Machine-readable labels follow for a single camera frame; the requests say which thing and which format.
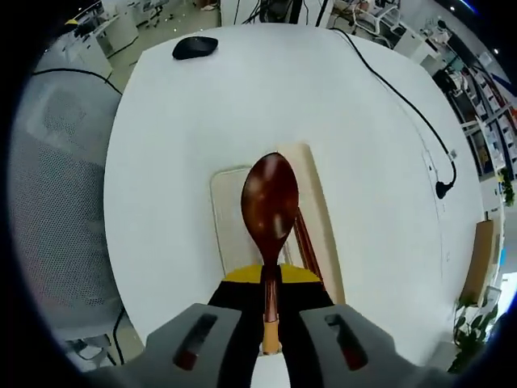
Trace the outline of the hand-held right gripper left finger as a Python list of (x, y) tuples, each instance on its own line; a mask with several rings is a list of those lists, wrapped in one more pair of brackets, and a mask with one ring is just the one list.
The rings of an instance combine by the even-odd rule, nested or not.
[(124, 365), (92, 373), (94, 387), (249, 387), (263, 334), (262, 268), (227, 274), (209, 304), (195, 303)]

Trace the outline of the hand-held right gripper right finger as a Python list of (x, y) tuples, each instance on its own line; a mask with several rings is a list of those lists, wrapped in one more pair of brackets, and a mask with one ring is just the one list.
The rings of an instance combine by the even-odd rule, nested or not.
[(441, 387), (443, 374), (397, 353), (393, 338), (335, 305), (311, 271), (280, 265), (280, 341), (292, 387)]

